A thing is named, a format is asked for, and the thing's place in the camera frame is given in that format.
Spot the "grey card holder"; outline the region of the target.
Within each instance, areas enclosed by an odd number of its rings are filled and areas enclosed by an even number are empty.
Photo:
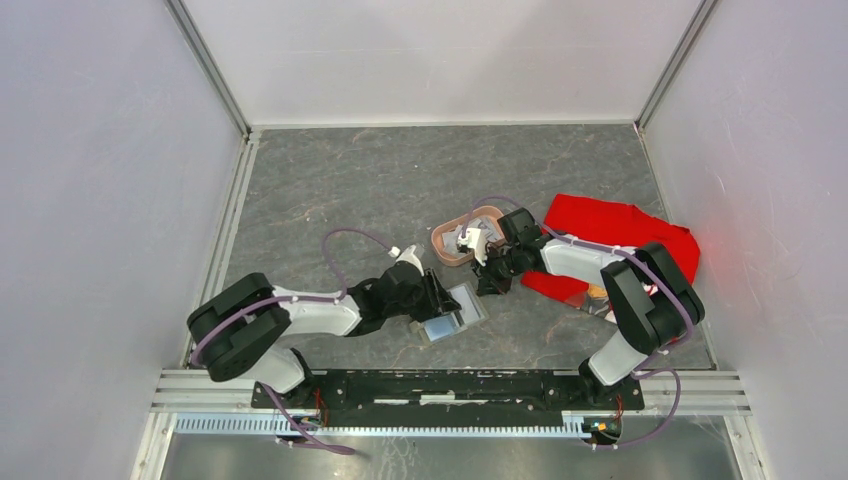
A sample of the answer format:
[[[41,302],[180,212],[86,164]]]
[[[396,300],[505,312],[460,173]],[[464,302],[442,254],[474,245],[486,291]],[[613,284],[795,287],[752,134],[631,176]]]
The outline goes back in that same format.
[[[489,318],[489,314],[470,282],[448,290],[460,309],[424,322],[413,321],[410,331],[417,335],[422,345],[432,345],[455,336]]]

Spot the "pink oval tray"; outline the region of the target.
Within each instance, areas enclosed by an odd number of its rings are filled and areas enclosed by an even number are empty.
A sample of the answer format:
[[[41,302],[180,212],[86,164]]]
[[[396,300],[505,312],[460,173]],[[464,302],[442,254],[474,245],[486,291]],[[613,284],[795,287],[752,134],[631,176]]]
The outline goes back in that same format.
[[[505,244],[504,234],[498,225],[498,220],[504,213],[495,206],[484,205],[473,210],[469,220],[468,230],[477,228],[485,235],[487,243],[495,246]],[[457,239],[464,225],[467,214],[449,220],[435,227],[430,234],[431,244],[437,258],[446,266],[457,267],[471,261],[472,253],[460,252]]]

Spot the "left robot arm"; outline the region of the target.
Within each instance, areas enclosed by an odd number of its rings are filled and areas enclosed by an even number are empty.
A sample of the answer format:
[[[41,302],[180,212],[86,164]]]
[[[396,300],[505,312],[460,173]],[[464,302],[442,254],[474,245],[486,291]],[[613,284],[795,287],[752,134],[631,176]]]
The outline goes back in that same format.
[[[214,382],[253,380],[297,408],[312,399],[314,381],[299,353],[277,348],[280,338],[364,336],[391,318],[424,322],[461,308],[433,270],[406,260],[338,293],[286,290],[252,273],[190,314],[187,328],[194,349],[189,362]]]

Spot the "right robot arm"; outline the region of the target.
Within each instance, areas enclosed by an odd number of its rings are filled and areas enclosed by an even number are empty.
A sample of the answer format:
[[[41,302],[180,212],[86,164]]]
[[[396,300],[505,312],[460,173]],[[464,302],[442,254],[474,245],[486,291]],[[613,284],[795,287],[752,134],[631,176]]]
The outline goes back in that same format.
[[[640,248],[611,246],[558,233],[525,208],[498,220],[504,243],[497,247],[479,228],[464,224],[457,246],[474,257],[480,296],[505,294],[514,278],[544,273],[599,286],[606,292],[616,333],[579,368],[577,392],[602,408],[618,384],[677,341],[688,339],[705,307],[669,250],[658,242]]]

